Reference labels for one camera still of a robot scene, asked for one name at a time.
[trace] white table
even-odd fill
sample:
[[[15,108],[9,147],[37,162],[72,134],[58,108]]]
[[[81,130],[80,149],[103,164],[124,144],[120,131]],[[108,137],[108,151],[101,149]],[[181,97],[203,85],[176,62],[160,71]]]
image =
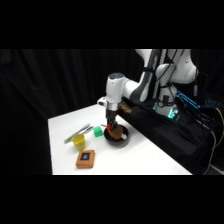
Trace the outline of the white table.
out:
[[[64,144],[64,140],[87,123],[95,127],[106,125],[105,114],[104,107],[94,105],[49,119],[54,175],[191,175],[119,116],[118,123],[130,132],[128,144],[125,147],[111,146],[104,136],[96,138],[90,132],[85,135],[85,150],[95,150],[94,168],[77,169],[79,151],[73,143]]]

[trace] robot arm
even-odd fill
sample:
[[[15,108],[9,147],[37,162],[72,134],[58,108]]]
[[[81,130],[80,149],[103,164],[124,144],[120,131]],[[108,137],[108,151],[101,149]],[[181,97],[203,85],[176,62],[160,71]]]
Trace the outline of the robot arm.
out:
[[[110,125],[111,131],[116,128],[115,118],[120,109],[122,97],[126,97],[133,103],[144,102],[148,96],[149,85],[153,73],[159,60],[160,50],[136,49],[136,52],[143,58],[144,66],[147,68],[141,76],[140,82],[129,80],[121,73],[114,73],[108,77],[105,98],[107,107],[106,117],[107,124]]]
[[[172,83],[188,84],[195,80],[196,67],[191,61],[190,49],[169,49],[168,57],[172,61],[171,64],[163,64],[161,60],[160,64],[162,65],[158,68],[156,66],[159,61],[160,50],[136,49],[136,52],[143,58],[146,68],[140,82],[136,83],[129,80],[120,73],[111,74],[107,81],[107,96],[98,101],[100,105],[107,108],[107,125],[110,125],[111,131],[117,126],[115,119],[120,109],[122,97],[126,97],[134,104],[144,102],[155,70],[160,84],[160,95],[155,105],[155,111],[169,118],[174,117],[174,113],[171,112],[175,108],[174,98],[177,94],[177,89]]]
[[[174,99],[177,94],[172,83],[192,83],[196,77],[196,67],[191,60],[191,49],[169,49],[168,57],[172,63],[163,64],[156,71],[157,79],[160,79],[160,94],[155,111],[172,119],[175,116],[173,109],[176,107]]]

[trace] black curtain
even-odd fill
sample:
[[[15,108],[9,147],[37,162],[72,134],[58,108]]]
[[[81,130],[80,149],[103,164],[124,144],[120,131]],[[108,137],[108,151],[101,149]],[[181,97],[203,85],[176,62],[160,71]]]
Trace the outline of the black curtain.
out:
[[[223,56],[224,49],[203,49],[199,60],[208,91],[219,95]],[[51,174],[47,120],[96,104],[110,73],[139,81],[142,68],[134,49],[0,50],[1,173]]]

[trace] green object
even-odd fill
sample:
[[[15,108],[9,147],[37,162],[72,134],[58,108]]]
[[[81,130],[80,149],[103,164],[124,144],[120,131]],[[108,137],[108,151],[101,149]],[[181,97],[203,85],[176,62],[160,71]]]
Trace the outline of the green object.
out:
[[[103,135],[103,132],[102,132],[101,127],[95,127],[95,128],[93,129],[93,131],[94,131],[94,134],[95,134],[96,138],[97,138],[97,137],[100,137],[100,136]]]

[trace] black bowl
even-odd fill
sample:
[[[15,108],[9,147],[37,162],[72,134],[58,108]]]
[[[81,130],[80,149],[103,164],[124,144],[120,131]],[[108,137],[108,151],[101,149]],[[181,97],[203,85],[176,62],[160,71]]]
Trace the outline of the black bowl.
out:
[[[111,144],[111,145],[121,145],[123,143],[125,143],[127,140],[128,140],[128,137],[129,137],[129,131],[126,127],[120,125],[122,128],[123,128],[123,134],[125,134],[127,136],[126,139],[119,139],[119,140],[116,140],[114,138],[112,138],[109,134],[109,132],[107,131],[107,129],[105,129],[104,131],[104,137],[107,139],[107,141]]]

